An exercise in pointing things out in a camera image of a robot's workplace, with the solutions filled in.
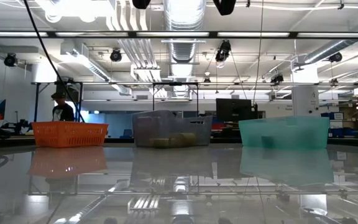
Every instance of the person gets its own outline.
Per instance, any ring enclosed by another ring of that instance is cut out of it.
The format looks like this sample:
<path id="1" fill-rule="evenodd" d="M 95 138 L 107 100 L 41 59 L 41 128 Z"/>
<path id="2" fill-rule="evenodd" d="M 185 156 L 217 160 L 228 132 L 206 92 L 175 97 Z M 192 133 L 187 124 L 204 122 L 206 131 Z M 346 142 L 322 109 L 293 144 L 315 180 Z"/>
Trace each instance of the person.
<path id="1" fill-rule="evenodd" d="M 74 121 L 73 108 L 66 103 L 66 93 L 56 92 L 51 97 L 57 103 L 52 110 L 52 121 Z"/>

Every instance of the transparent storage container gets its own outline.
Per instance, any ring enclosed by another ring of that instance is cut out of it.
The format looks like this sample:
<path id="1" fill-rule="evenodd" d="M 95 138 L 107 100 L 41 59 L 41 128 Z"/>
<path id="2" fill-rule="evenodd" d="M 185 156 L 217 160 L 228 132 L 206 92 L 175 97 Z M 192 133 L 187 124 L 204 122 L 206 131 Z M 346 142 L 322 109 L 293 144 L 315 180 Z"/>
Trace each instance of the transparent storage container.
<path id="1" fill-rule="evenodd" d="M 137 147 L 207 146 L 212 116 L 176 118 L 168 110 L 134 113 L 132 129 Z"/>
<path id="2" fill-rule="evenodd" d="M 240 121 L 242 145 L 270 149 L 323 149 L 329 118 L 289 116 Z"/>

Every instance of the green translucent bin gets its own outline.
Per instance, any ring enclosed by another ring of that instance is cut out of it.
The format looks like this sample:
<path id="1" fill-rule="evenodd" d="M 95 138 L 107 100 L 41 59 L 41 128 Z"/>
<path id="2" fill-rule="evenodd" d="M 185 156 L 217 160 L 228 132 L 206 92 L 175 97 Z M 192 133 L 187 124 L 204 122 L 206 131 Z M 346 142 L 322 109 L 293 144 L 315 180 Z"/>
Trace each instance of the green translucent bin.
<path id="1" fill-rule="evenodd" d="M 323 149 L 329 118 L 289 116 L 240 121 L 242 145 L 271 149 Z"/>

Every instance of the orange plastic crate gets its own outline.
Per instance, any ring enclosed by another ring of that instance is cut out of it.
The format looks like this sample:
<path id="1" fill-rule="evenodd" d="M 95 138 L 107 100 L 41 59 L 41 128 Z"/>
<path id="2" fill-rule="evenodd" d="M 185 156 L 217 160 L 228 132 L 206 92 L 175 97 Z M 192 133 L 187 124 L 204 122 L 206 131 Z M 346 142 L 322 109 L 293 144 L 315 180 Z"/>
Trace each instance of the orange plastic crate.
<path id="1" fill-rule="evenodd" d="M 101 146 L 108 126 L 69 121 L 32 123 L 35 143 L 42 147 Z"/>

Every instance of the glass table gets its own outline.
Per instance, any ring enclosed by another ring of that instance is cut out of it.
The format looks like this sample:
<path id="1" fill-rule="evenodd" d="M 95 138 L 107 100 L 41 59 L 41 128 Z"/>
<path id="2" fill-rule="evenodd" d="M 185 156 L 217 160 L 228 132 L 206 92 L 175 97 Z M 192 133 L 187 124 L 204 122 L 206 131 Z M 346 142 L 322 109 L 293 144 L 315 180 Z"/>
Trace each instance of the glass table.
<path id="1" fill-rule="evenodd" d="M 358 147 L 0 149 L 0 223 L 358 223 Z"/>

